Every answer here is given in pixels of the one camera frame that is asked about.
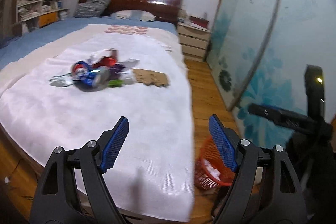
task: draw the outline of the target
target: white bedspread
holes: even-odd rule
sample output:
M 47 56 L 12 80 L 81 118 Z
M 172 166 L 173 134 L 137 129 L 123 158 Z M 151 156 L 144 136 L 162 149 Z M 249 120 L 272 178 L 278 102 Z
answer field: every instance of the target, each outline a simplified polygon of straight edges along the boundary
M 68 73 L 73 63 L 104 48 L 118 49 L 120 60 L 139 59 L 137 68 L 167 74 L 169 87 L 136 83 L 85 93 L 75 86 L 49 85 L 52 76 Z M 12 84 L 0 98 L 0 122 L 37 162 L 45 165 L 56 146 L 69 150 L 98 139 L 125 116 L 129 134 L 113 169 L 104 175 L 117 207 L 160 219 L 189 220 L 194 198 L 190 87 L 162 42 L 143 35 L 102 33 L 45 60 Z

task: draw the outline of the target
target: wooden floor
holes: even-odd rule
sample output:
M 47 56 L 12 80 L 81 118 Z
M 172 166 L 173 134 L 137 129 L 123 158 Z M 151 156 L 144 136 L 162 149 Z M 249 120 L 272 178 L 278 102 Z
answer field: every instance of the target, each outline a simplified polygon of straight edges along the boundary
M 195 158 L 199 155 L 200 147 L 209 136 L 208 119 L 217 114 L 225 127 L 232 128 L 238 133 L 231 113 L 227 112 L 223 100 L 210 74 L 207 63 L 186 60 L 188 78 L 192 87 Z M 32 199 L 38 177 L 29 164 L 23 160 L 12 147 L 5 136 L 0 136 L 0 180 L 7 178 L 5 191 L 18 211 L 29 218 Z M 210 211 L 214 195 L 201 193 L 195 188 L 194 209 L 191 223 L 203 224 L 210 220 Z

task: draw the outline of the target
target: blue can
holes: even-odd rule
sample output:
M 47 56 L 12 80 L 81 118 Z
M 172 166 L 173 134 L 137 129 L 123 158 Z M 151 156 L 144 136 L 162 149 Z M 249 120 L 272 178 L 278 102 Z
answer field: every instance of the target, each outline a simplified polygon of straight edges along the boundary
M 81 82 L 88 85 L 91 88 L 96 88 L 107 82 L 110 76 L 108 67 L 102 66 L 95 70 L 90 70 L 81 77 Z
M 85 74 L 91 70 L 91 66 L 85 61 L 78 61 L 75 63 L 72 68 L 72 76 L 74 81 L 82 80 Z

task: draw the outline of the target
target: white nightstand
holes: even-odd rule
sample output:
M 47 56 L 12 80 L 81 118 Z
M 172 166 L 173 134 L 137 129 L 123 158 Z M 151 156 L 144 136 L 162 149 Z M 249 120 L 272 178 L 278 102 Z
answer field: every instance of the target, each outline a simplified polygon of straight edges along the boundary
M 177 32 L 184 57 L 202 62 L 211 32 L 191 27 L 184 23 L 178 24 Z

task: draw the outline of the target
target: red mesh basket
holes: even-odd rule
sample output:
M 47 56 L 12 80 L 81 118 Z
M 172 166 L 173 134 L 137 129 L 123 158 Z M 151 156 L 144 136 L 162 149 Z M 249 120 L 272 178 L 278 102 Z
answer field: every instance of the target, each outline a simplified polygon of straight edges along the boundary
M 208 160 L 212 167 L 220 172 L 219 179 L 214 178 L 206 169 L 204 159 Z M 219 186 L 231 186 L 235 173 L 225 167 L 211 136 L 206 139 L 201 148 L 201 153 L 195 163 L 195 186 L 208 190 Z

